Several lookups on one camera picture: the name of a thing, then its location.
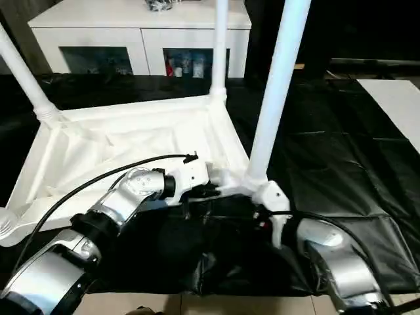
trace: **black cable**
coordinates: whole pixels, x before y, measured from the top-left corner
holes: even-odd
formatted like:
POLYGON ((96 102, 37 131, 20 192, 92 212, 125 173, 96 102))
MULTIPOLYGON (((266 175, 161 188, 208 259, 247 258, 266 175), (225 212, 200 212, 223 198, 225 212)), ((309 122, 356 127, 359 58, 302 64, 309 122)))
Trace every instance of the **black cable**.
POLYGON ((13 268, 12 271, 12 276, 15 274, 15 272, 18 270, 20 262, 22 261, 26 251, 28 250, 28 247, 30 245, 30 243, 33 240, 33 237, 35 236, 35 234, 37 234, 39 232, 39 230, 42 228, 42 226, 45 224, 45 222, 48 220, 48 218, 67 200, 69 200, 71 197, 73 197, 74 195, 76 195, 78 192, 82 191, 83 189, 85 189, 86 187, 102 180, 105 179, 108 176, 111 176, 113 174, 119 173, 121 171, 124 171, 126 169, 130 169, 132 167, 136 167, 142 164, 146 164, 146 163, 150 163, 153 161, 159 161, 161 159, 172 159, 172 158, 187 158, 189 155, 188 154, 168 154, 166 156, 157 156, 157 157, 151 157, 150 159, 144 159, 142 161, 138 161, 138 162, 134 162, 125 166, 121 166, 118 167, 117 169, 113 169, 111 171, 108 171, 104 174, 101 174, 89 181, 87 181, 86 183, 80 185, 79 187, 73 189, 71 192, 69 192, 68 194, 66 194, 63 198, 61 198, 60 200, 58 200, 41 218, 41 220, 39 220, 39 222, 37 223, 37 225, 35 226, 35 228, 33 229, 32 233, 29 235, 28 240, 25 243, 25 246, 23 248, 23 250, 20 252, 19 258, 16 261, 16 264, 13 268))
POLYGON ((124 178, 125 174, 127 174, 127 172, 122 173, 120 176, 118 176, 118 178, 115 180, 115 182, 112 183, 108 190, 114 189, 115 186, 117 186, 117 184, 120 182, 120 180, 124 178))
POLYGON ((325 217, 323 215, 319 215, 317 213, 311 213, 311 212, 305 212, 305 211, 275 211, 269 213, 269 215, 293 215, 295 217, 302 217, 304 219, 313 219, 313 220, 321 220, 326 221, 333 226, 336 226, 337 228, 340 228, 344 232, 346 232, 354 241, 359 245, 360 249, 363 251, 364 255, 366 256, 366 260, 369 264, 369 267, 371 268, 371 271, 373 273, 373 276, 376 279, 376 282, 378 283, 379 289, 381 290, 381 293, 388 303, 388 306, 390 308, 391 314, 400 315, 398 309, 394 305, 394 301, 392 300, 390 293, 388 291, 388 288, 385 285, 385 282, 383 281, 382 275, 379 272, 379 268, 377 267, 375 261, 373 260, 372 254, 370 253, 370 250, 367 248, 367 246, 361 241, 361 239, 353 233, 349 228, 347 228, 345 225, 341 224, 337 220, 329 217, 325 217))

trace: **dark wall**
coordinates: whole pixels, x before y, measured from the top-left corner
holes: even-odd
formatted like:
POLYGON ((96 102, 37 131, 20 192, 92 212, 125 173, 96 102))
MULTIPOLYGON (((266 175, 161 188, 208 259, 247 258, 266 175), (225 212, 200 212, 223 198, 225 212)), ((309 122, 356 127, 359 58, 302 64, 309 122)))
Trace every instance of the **dark wall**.
POLYGON ((26 64, 35 74, 51 73, 28 21, 61 0, 0 0, 0 13, 26 64))
MULTIPOLYGON (((253 23, 247 73, 266 79, 284 0, 245 0, 253 23)), ((420 60, 416 1, 312 0, 299 51, 309 76, 331 58, 420 60)))

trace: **white cabinet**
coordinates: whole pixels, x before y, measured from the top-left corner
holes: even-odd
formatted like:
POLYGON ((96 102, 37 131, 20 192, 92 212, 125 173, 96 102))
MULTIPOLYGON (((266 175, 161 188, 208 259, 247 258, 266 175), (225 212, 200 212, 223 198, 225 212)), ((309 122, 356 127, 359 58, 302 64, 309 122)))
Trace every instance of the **white cabinet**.
MULTIPOLYGON (((29 25, 53 72, 208 77, 215 1, 150 12, 144 0, 63 0, 29 25)), ((228 77, 244 75, 250 29, 243 0, 230 0, 228 77)))

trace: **white pole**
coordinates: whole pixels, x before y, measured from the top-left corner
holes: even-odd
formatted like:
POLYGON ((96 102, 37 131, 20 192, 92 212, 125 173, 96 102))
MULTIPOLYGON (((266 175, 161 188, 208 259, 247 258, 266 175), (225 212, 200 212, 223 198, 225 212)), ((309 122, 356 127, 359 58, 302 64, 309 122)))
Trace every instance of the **white pole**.
POLYGON ((226 96, 226 31, 228 28, 229 0, 216 0, 216 28, 213 44, 213 68, 210 95, 226 96))
POLYGON ((285 1, 249 167, 245 174, 244 184, 250 188, 267 181, 268 162, 305 29, 310 1, 285 1))
POLYGON ((59 111, 52 102, 45 96, 38 82, 33 77, 26 63, 14 47, 5 29, 0 24, 0 55, 13 73, 26 96, 33 105, 33 111, 40 121, 56 120, 59 111))

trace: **black fabric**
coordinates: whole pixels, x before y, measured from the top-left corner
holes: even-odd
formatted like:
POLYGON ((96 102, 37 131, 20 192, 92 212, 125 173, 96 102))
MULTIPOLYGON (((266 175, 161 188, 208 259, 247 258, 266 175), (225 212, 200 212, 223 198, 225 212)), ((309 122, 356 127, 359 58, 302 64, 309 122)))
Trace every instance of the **black fabric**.
MULTIPOLYGON (((23 164, 37 122, 11 77, 0 110, 4 202, 23 164)), ((166 77, 54 75, 42 88, 61 109, 204 95, 209 82, 166 77)), ((263 89, 228 81, 227 109, 249 153, 263 89)), ((375 101, 355 81, 292 83, 268 177, 292 209, 340 220, 370 248, 393 293, 420 288, 420 158, 375 101)), ((321 294, 309 262, 290 245, 270 247, 269 226, 253 219, 245 197, 222 198, 141 214, 111 249, 92 291, 231 295, 321 294)), ((55 235, 42 232, 34 252, 55 235)), ((22 244, 0 248, 5 283, 22 244)))

